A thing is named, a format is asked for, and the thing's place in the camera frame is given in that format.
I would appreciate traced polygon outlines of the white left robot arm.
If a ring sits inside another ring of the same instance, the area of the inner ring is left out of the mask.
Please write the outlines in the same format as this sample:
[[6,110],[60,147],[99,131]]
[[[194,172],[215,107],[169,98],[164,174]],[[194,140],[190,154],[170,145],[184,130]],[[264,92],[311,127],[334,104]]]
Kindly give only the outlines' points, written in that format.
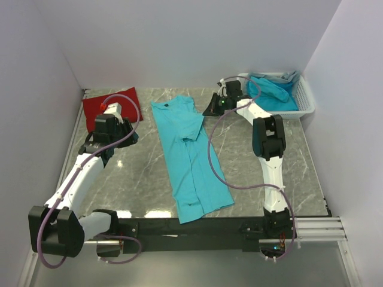
[[77,212],[98,175],[116,148],[136,144],[138,135],[128,118],[101,114],[78,151],[72,170],[54,195],[43,205],[33,206],[28,214],[31,245],[38,255],[76,257],[89,239],[101,235],[115,239],[120,232],[114,210],[96,209],[84,218]]

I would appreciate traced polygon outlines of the light blue t-shirt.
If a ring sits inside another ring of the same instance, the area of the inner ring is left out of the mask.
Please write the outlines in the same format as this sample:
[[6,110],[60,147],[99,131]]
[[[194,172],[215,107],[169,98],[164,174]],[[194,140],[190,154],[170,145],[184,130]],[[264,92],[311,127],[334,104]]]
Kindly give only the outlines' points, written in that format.
[[180,224],[234,204],[192,97],[151,102]]

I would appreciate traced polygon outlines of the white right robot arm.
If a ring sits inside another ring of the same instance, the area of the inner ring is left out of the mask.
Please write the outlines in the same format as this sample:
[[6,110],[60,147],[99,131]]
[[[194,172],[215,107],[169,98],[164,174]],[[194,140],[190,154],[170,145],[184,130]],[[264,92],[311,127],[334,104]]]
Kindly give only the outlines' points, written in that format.
[[253,83],[260,96],[259,85],[245,76],[223,78],[218,82],[219,90],[203,112],[205,117],[220,117],[235,112],[252,125],[252,148],[258,157],[265,188],[265,214],[280,213],[288,208],[284,197],[282,161],[286,149],[283,119],[256,104],[256,98],[246,95],[240,79]]

